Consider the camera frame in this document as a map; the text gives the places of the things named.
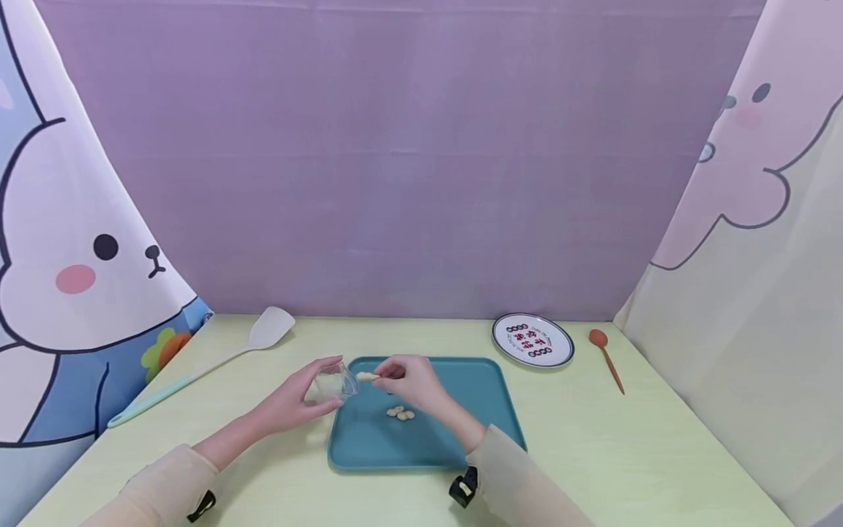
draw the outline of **spoon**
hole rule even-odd
[[[618,372],[615,370],[615,365],[609,357],[609,352],[606,351],[606,347],[609,345],[609,338],[601,330],[591,330],[591,332],[588,333],[588,340],[596,347],[599,347],[600,351],[603,352],[603,357],[606,359],[606,364],[609,365],[609,371],[612,372],[612,377],[615,378],[618,388],[620,388],[620,393],[626,395],[624,385],[620,383],[620,377],[618,377]]]
[[[131,421],[131,419],[141,415],[146,410],[149,410],[167,397],[170,397],[177,391],[186,387],[188,384],[201,379],[213,370],[234,360],[244,353],[267,349],[268,347],[274,346],[282,339],[282,337],[284,337],[284,335],[287,334],[288,331],[290,331],[290,328],[292,328],[295,323],[296,320],[287,311],[275,306],[266,308],[263,315],[258,318],[252,326],[252,329],[249,331],[249,340],[246,342],[245,346],[203,369],[198,374],[186,375],[185,377],[175,381],[173,384],[164,386],[161,390],[158,390],[142,401],[129,405],[124,411],[112,417],[106,426],[108,428],[114,428],[119,427],[124,422]]]

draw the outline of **blue plastic tray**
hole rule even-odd
[[[357,374],[371,372],[386,357],[359,357],[348,364]],[[524,450],[527,444],[500,366],[488,358],[431,357],[445,390],[486,424],[494,424]],[[399,421],[386,415],[394,406],[416,411],[416,418]],[[328,461],[339,471],[448,470],[465,467],[465,452],[442,424],[406,404],[360,382],[360,391],[346,401],[334,418]]]

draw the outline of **hand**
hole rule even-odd
[[[336,410],[338,397],[321,404],[304,402],[304,396],[319,371],[342,361],[342,355],[319,358],[287,377],[287,380],[246,414],[263,435],[286,432]]]
[[[433,366],[421,355],[393,355],[375,370],[380,379],[372,385],[392,392],[415,408],[439,418],[453,399],[442,387]]]

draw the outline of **fabric backdrop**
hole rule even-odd
[[[841,20],[840,2],[767,3],[617,320],[799,526],[843,503]]]
[[[209,315],[97,141],[32,0],[0,2],[0,527]]]
[[[38,0],[215,309],[610,320],[763,0]]]

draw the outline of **white plate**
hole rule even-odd
[[[537,315],[504,315],[491,327],[491,338],[502,352],[536,368],[558,368],[574,356],[565,330]]]

